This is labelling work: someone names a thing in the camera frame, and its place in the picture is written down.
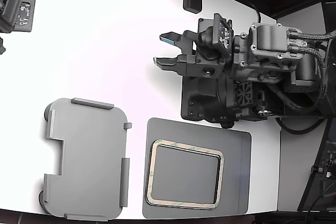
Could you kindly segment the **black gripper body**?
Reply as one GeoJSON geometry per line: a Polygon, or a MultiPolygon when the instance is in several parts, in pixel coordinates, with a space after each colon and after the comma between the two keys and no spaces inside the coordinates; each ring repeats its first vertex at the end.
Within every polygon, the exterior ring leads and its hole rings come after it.
{"type": "Polygon", "coordinates": [[[225,58],[221,54],[215,60],[207,60],[199,51],[196,54],[187,55],[186,76],[220,79],[232,58],[225,58]]]}

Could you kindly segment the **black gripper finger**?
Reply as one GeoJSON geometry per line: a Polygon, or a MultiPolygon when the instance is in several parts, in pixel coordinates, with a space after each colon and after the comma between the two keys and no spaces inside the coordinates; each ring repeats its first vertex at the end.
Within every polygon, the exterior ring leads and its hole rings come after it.
{"type": "Polygon", "coordinates": [[[197,33],[189,30],[184,31],[181,35],[169,32],[161,34],[160,40],[180,48],[181,52],[193,52],[193,42],[197,40],[197,33]]]}
{"type": "Polygon", "coordinates": [[[173,71],[180,76],[187,76],[187,55],[181,54],[175,58],[153,58],[154,64],[164,71],[173,71]]]}

